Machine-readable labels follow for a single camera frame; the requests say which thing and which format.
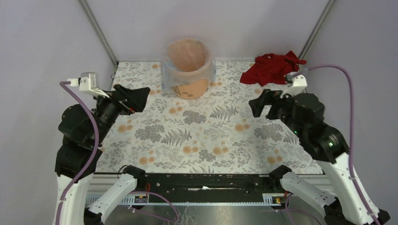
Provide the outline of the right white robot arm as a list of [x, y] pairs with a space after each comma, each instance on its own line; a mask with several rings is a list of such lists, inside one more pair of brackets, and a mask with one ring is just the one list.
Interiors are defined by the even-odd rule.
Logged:
[[338, 129], [324, 122], [325, 106], [316, 95], [291, 96], [280, 90], [265, 89], [258, 98], [249, 101], [255, 118], [267, 105], [270, 110], [266, 118], [280, 120], [298, 137], [334, 190], [331, 194], [321, 190], [282, 165], [269, 174], [273, 192], [285, 190], [294, 194], [316, 209], [329, 225], [383, 225], [389, 221], [388, 212], [373, 204], [356, 172], [350, 169], [349, 146]]

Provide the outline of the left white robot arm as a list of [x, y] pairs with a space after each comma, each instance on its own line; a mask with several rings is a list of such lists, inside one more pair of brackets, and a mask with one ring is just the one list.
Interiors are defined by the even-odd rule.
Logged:
[[67, 108], [58, 126], [63, 134], [55, 172], [58, 196], [55, 225], [102, 225], [130, 192], [145, 188], [144, 170], [127, 166], [118, 181], [94, 203], [86, 204], [89, 184], [101, 156], [100, 145], [120, 115], [143, 112], [150, 88], [128, 89], [116, 85], [112, 91], [91, 91], [96, 107], [82, 100]]

